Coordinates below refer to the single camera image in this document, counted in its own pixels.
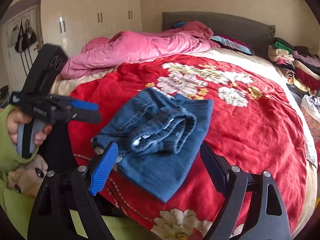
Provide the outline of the person's left hand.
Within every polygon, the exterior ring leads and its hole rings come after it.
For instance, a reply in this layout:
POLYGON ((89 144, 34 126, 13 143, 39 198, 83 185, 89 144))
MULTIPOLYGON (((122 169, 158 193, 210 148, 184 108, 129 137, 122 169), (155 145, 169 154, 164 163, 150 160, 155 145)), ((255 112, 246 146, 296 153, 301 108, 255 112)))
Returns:
MULTIPOLYGON (((19 124, 28 124, 31 122, 31 117, 25 115, 19 108, 11 111, 7 117, 7 130, 9 137, 14 144, 17 144, 17 133, 19 124)), ((46 125, 34 136, 34 144, 40 146, 47 138, 49 133, 52 131, 52 125, 46 125)))

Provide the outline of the green sleeve left forearm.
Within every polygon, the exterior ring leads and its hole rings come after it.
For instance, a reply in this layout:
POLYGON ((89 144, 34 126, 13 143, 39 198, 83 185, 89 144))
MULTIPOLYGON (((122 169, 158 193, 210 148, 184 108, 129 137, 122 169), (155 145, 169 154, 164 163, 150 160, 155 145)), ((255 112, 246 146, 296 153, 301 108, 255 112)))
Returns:
POLYGON ((12 142, 8 129, 7 117, 11 111, 15 109, 12 105, 7 105, 1 111, 1 130, 0 130, 0 169, 1 172, 8 173, 15 170, 22 164, 31 162, 39 150, 39 146, 35 147, 30 158, 22 158, 16 151, 16 146, 12 142))

